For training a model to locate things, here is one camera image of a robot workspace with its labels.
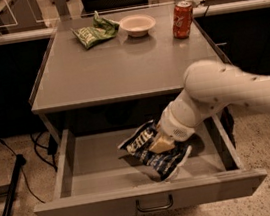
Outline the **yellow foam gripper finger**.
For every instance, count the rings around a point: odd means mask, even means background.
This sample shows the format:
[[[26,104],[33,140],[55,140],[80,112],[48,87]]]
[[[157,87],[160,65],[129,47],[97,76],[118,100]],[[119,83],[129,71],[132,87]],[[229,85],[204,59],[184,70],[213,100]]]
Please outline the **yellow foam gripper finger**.
[[[175,148],[175,142],[172,136],[165,133],[161,129],[161,126],[156,127],[157,134],[154,137],[153,142],[149,147],[149,151],[157,154],[162,154],[162,152],[168,152]]]

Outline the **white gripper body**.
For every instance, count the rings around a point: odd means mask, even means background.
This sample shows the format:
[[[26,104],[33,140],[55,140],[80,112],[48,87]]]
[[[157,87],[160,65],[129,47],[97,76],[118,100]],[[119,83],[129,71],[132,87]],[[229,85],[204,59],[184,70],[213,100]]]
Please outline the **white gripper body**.
[[[161,132],[177,142],[188,140],[195,133],[195,120],[191,114],[186,104],[170,103],[161,114]]]

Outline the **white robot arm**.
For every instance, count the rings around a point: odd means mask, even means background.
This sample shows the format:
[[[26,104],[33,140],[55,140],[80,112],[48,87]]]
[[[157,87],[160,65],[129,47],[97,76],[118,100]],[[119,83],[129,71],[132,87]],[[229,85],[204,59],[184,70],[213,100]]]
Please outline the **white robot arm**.
[[[270,115],[270,76],[243,72],[212,60],[196,61],[184,72],[183,90],[164,109],[150,151],[161,154],[188,140],[207,117],[229,104]]]

